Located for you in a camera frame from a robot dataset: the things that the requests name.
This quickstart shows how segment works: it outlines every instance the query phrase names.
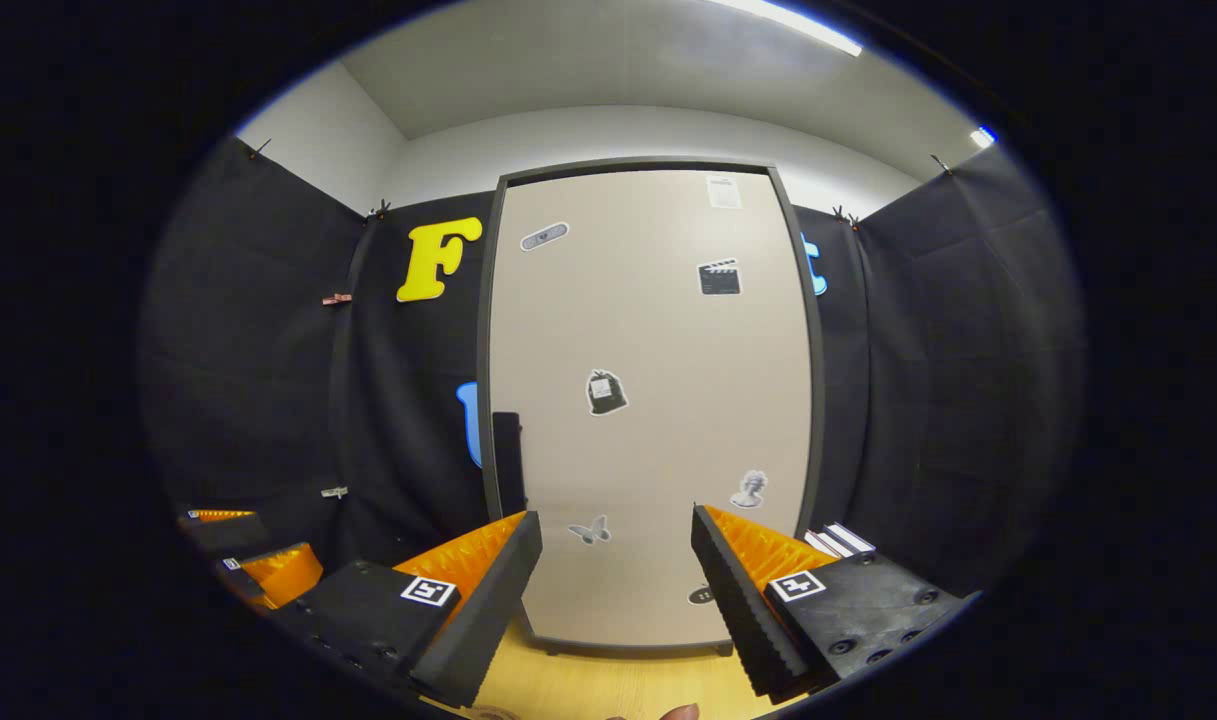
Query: blue letter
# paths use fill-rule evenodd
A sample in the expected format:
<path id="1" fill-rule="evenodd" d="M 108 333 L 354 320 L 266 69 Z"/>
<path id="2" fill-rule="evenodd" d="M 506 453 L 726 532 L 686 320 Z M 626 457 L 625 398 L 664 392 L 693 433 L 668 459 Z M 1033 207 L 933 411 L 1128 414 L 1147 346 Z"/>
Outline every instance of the blue letter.
<path id="1" fill-rule="evenodd" d="M 800 234 L 800 240 L 804 241 L 804 252 L 808 252 L 809 258 L 820 258 L 821 251 L 819 251 L 812 242 L 808 242 L 804 234 Z M 808 260 L 808 272 L 813 274 L 813 296 L 819 296 L 820 293 L 826 292 L 826 279 L 818 275 L 817 270 L 813 269 L 813 260 Z"/>
<path id="2" fill-rule="evenodd" d="M 458 388 L 458 400 L 466 406 L 466 448 L 470 459 L 483 468 L 479 461 L 479 383 L 466 383 Z"/>

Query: door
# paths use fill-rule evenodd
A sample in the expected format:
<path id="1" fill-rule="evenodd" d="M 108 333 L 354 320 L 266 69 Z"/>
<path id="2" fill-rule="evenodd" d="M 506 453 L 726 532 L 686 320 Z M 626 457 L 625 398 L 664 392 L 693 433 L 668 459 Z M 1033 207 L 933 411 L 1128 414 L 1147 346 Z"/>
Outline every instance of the door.
<path id="1" fill-rule="evenodd" d="M 699 591 L 692 504 L 795 536 L 809 483 L 812 293 L 772 178 L 518 184 L 494 237 L 481 392 L 522 424 L 544 547 L 525 592 L 532 632 L 727 642 Z"/>

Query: butterfly sticker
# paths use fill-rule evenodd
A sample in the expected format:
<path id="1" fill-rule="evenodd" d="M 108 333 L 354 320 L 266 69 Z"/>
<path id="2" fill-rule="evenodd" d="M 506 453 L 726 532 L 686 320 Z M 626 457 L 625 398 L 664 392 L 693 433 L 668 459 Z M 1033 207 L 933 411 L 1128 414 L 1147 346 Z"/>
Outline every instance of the butterfly sticker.
<path id="1" fill-rule="evenodd" d="M 585 544 L 595 544 L 596 539 L 605 542 L 612 539 L 612 533 L 608 533 L 608 517 L 606 514 L 600 514 L 595 518 L 589 528 L 568 525 L 568 531 L 581 538 L 581 541 Z"/>

